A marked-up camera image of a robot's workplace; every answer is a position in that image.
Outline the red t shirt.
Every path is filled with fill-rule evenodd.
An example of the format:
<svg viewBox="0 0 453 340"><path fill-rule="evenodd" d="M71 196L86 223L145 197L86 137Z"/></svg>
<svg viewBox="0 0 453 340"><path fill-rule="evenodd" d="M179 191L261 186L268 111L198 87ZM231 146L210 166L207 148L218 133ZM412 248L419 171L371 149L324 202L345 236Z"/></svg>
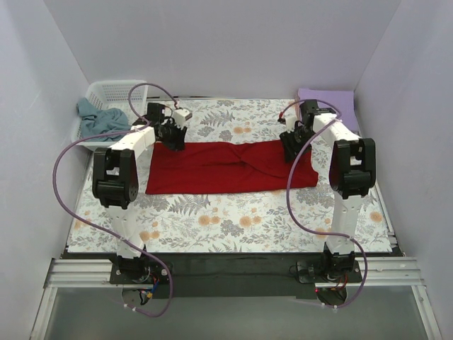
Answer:
<svg viewBox="0 0 453 340"><path fill-rule="evenodd" d="M156 144L145 193L224 194L276 191L287 187L293 162L279 141L232 144L187 143L183 151Z"/></svg>

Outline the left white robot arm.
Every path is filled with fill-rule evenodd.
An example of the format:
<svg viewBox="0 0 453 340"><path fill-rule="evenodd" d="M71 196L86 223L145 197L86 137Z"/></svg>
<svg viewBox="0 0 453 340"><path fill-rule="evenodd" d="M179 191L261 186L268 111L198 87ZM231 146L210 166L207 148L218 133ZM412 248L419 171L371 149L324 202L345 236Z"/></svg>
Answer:
<svg viewBox="0 0 453 340"><path fill-rule="evenodd" d="M113 263L135 283L147 282L151 276L151 260L143 254L145 245L133 206L139 191L137 159L156 142L171 151L184 150L187 122L192 116L187 108L149 103L147 114L134 121L130 134L94 152L93 195L110 216L120 240Z"/></svg>

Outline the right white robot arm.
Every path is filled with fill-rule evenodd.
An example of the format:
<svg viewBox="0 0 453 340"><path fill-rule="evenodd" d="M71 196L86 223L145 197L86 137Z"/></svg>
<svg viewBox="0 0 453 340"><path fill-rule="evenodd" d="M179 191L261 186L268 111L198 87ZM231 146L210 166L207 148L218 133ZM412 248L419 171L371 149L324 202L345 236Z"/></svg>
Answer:
<svg viewBox="0 0 453 340"><path fill-rule="evenodd" d="M334 209L331 231L322 232L323 251L315 259L297 262L296 273L301 283L346 281L350 274L360 274L355 230L363 200L376 183L376 145L349 130L334 105L316 99L298 100L297 105L299 115L286 118L282 111L278 118L287 128L280 140L291 165L289 174L295 174L311 143L321 137L332 149L328 180Z"/></svg>

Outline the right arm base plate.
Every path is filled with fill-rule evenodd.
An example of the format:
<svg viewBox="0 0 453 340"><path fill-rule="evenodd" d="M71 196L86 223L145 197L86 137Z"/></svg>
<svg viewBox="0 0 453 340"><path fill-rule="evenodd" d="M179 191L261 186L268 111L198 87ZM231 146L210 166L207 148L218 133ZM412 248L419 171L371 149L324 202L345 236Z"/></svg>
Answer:
<svg viewBox="0 0 453 340"><path fill-rule="evenodd" d="M361 283L362 272L357 261L334 266L320 259L300 260L295 264L295 276L300 283Z"/></svg>

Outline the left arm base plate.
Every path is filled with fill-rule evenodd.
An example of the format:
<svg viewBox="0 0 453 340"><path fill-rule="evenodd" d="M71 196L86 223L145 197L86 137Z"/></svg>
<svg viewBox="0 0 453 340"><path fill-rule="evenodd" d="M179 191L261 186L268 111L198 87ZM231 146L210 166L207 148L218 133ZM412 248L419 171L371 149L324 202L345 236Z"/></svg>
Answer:
<svg viewBox="0 0 453 340"><path fill-rule="evenodd" d="M125 259L114 263L110 273L110 284L145 284L151 285L157 281L168 284L168 274L172 272L172 265L165 269L156 261L143 259Z"/></svg>

